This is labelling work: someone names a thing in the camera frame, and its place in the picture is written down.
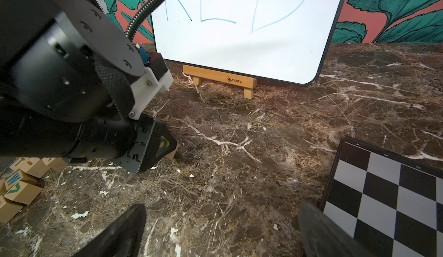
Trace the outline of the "wooden letter block D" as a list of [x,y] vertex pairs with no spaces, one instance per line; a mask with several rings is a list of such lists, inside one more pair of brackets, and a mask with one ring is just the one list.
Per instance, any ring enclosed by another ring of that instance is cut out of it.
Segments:
[[178,145],[173,147],[171,142],[167,140],[164,136],[162,136],[158,149],[158,154],[163,154],[169,150],[170,152],[163,157],[172,160],[175,157],[178,148],[179,148]]

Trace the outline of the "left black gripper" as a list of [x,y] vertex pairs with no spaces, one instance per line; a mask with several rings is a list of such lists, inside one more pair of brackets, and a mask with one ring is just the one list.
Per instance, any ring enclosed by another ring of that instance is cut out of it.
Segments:
[[94,117],[83,123],[53,120],[23,108],[1,109],[1,156],[68,158],[82,163],[105,158],[133,173],[145,172],[166,154],[158,154],[162,136],[177,140],[158,118],[111,121]]

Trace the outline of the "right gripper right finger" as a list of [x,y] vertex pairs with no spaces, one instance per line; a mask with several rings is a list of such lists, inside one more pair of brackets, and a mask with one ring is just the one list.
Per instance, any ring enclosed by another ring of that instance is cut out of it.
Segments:
[[301,203],[298,223],[307,257],[373,256],[312,203]]

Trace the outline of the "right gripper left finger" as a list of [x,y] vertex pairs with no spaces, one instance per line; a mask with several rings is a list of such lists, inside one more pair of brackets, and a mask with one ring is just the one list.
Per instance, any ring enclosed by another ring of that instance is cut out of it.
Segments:
[[143,237],[147,211],[135,204],[97,237],[77,251],[75,257],[136,257]]

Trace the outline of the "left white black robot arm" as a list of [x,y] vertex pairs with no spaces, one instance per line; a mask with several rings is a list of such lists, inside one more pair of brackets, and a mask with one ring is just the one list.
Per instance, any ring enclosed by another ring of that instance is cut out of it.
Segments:
[[132,173],[177,141],[144,110],[173,77],[98,0],[1,0],[1,156],[106,158]]

